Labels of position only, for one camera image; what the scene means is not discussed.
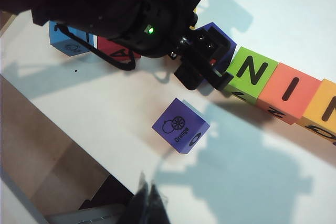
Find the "white table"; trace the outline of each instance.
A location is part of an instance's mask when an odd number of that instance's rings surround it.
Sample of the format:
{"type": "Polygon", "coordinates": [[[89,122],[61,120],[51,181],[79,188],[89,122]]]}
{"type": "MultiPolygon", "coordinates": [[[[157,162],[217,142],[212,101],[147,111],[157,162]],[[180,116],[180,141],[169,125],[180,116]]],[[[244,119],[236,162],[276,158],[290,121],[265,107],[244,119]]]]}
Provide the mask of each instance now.
{"type": "MultiPolygon", "coordinates": [[[[214,21],[238,47],[336,82],[335,13],[335,0],[202,0],[198,26],[214,21]]],[[[166,58],[126,73],[66,57],[30,13],[1,42],[2,75],[133,193],[142,171],[155,179],[172,223],[336,223],[329,141],[236,97],[186,90],[166,58]],[[211,125],[188,155],[151,129],[175,97],[211,125]]]]}

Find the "red block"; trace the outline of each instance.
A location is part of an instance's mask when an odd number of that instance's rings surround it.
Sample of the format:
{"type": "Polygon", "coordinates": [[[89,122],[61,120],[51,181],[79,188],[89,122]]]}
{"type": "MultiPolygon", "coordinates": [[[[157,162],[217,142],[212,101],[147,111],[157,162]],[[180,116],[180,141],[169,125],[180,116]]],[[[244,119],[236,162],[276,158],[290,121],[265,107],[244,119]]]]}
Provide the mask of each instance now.
{"type": "Polygon", "coordinates": [[[135,58],[141,57],[136,52],[133,52],[132,50],[124,46],[120,46],[117,43],[114,43],[99,36],[97,36],[97,49],[111,56],[113,59],[117,61],[129,60],[130,54],[134,54],[135,58]]]}
{"type": "Polygon", "coordinates": [[[308,107],[321,81],[280,63],[260,93],[257,106],[293,124],[308,107]]]}

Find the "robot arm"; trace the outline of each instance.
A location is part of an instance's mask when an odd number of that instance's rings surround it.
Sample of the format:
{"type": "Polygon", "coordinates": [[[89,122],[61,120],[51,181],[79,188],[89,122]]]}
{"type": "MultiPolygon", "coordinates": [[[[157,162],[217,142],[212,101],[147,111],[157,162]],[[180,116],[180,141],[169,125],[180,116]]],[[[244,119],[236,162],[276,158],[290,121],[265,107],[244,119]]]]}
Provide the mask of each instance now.
{"type": "Polygon", "coordinates": [[[191,31],[197,22],[193,10],[200,0],[0,0],[0,9],[18,14],[31,9],[33,22],[43,25],[49,20],[106,37],[143,56],[157,58],[181,55],[184,68],[179,79],[189,89],[199,80],[187,84],[190,78],[202,76],[215,88],[229,81],[226,69],[210,64],[215,52],[223,47],[220,40],[202,31],[201,41],[191,31]]]}

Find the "black object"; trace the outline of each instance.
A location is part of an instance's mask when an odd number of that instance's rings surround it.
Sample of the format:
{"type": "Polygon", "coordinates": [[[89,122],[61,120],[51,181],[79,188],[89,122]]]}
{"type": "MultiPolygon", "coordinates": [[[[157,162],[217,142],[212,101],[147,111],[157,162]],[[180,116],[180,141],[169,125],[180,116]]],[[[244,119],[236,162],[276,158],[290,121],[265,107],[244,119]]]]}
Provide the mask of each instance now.
{"type": "Polygon", "coordinates": [[[173,131],[180,131],[185,125],[185,120],[181,116],[176,116],[171,120],[166,120],[163,122],[162,131],[166,134],[170,134],[173,131]]]}
{"type": "Polygon", "coordinates": [[[110,204],[122,204],[127,206],[133,197],[123,184],[112,175],[109,175],[91,200],[85,200],[80,209],[101,207],[110,204]]]}
{"type": "Polygon", "coordinates": [[[225,72],[231,57],[221,61],[229,49],[230,42],[213,27],[208,31],[188,31],[177,48],[183,57],[176,77],[190,90],[196,89],[204,78],[215,89],[223,90],[233,78],[225,72]]]}
{"type": "Polygon", "coordinates": [[[140,179],[140,188],[128,204],[117,224],[170,224],[162,199],[155,185],[148,190],[140,179]]]}
{"type": "MultiPolygon", "coordinates": [[[[203,79],[223,89],[232,76],[226,68],[212,66],[209,59],[222,57],[224,44],[211,31],[191,31],[197,22],[193,10],[200,0],[0,0],[0,9],[15,14],[31,9],[35,24],[48,20],[106,37],[143,56],[181,56],[175,75],[188,88],[195,89],[203,79]],[[211,48],[197,40],[202,33],[211,48]]],[[[135,62],[119,63],[94,49],[84,40],[71,37],[117,68],[132,70],[135,62]]]]}

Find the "gray object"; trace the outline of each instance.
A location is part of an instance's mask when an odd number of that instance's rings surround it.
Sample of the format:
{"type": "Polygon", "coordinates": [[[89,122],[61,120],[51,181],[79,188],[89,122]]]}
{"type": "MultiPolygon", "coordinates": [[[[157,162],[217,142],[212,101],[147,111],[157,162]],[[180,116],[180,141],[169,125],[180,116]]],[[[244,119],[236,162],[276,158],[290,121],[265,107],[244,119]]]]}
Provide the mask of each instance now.
{"type": "Polygon", "coordinates": [[[114,224],[124,213],[125,206],[121,204],[94,207],[66,214],[46,216],[50,224],[114,224]]]}

